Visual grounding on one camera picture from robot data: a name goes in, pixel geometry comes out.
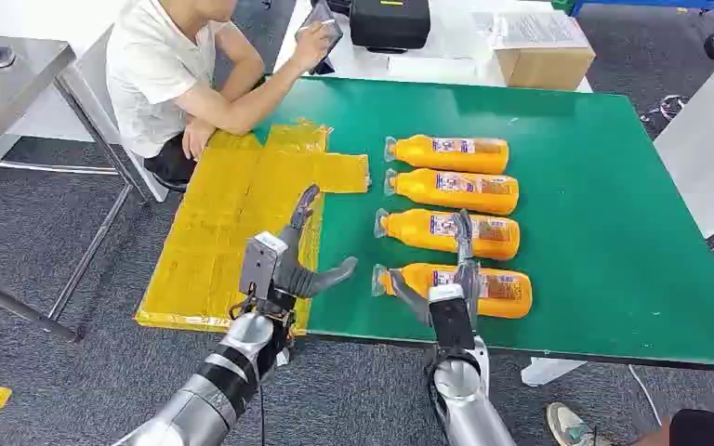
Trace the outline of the person's right hand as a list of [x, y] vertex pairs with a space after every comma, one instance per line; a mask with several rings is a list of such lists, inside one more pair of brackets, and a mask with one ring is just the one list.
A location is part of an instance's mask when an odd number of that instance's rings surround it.
[[297, 32], [297, 44], [290, 65], [297, 74], [312, 70], [326, 55], [329, 47], [327, 27], [314, 22]]

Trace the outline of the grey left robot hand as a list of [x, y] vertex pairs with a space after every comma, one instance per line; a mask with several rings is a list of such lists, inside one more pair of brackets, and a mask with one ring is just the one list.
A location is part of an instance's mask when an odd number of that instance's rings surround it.
[[358, 265], [354, 256], [345, 258], [339, 266], [324, 272], [314, 272], [299, 262], [299, 242], [304, 226], [312, 215], [311, 206], [320, 188], [312, 184], [300, 196], [289, 223], [280, 232], [279, 239], [288, 248], [280, 256], [280, 263], [273, 273], [273, 285], [295, 298], [313, 298], [320, 292], [346, 281]]

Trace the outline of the person's left hand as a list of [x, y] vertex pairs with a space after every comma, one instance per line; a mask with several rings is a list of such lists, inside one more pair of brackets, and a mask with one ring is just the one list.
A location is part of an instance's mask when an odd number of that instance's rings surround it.
[[182, 135], [182, 150], [187, 159], [198, 162], [217, 129], [203, 119], [190, 117]]

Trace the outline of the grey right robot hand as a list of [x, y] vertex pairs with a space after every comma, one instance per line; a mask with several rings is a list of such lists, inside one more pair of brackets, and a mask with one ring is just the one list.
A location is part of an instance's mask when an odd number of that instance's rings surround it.
[[473, 329], [477, 322], [477, 300], [481, 291], [479, 279], [480, 262], [474, 258], [472, 246], [472, 224], [466, 209], [461, 209], [451, 215], [455, 225], [455, 241], [457, 247], [457, 268], [454, 281], [443, 284], [443, 289], [433, 297], [423, 297], [403, 277], [400, 269], [389, 269], [390, 286], [395, 296], [406, 303], [416, 314], [416, 318], [424, 325], [434, 327], [432, 304], [455, 300], [465, 310], [469, 319], [469, 328]]

